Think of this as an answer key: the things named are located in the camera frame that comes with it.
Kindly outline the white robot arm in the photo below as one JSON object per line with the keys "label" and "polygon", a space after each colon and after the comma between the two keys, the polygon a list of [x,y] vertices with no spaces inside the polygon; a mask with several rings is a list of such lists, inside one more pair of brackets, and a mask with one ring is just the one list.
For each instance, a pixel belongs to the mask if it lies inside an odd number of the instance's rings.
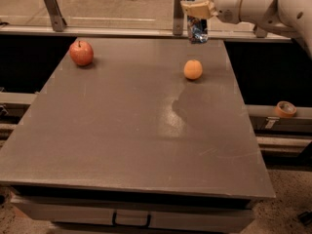
{"label": "white robot arm", "polygon": [[292,38],[312,57],[312,0],[183,0],[180,5],[185,14],[200,20],[248,22]]}

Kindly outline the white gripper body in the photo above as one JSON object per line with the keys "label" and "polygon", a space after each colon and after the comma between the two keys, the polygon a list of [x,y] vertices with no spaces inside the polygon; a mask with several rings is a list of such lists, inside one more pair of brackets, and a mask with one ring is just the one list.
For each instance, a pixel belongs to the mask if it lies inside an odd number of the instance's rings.
{"label": "white gripper body", "polygon": [[218,19],[226,23],[239,23],[241,4],[242,0],[214,0]]}

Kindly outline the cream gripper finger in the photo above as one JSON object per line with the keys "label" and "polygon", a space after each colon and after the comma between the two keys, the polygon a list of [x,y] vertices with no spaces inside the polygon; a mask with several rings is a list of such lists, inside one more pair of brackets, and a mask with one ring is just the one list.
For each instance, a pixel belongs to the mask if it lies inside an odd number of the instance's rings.
{"label": "cream gripper finger", "polygon": [[180,2],[180,5],[185,14],[199,20],[209,20],[217,16],[213,0],[183,0]]}

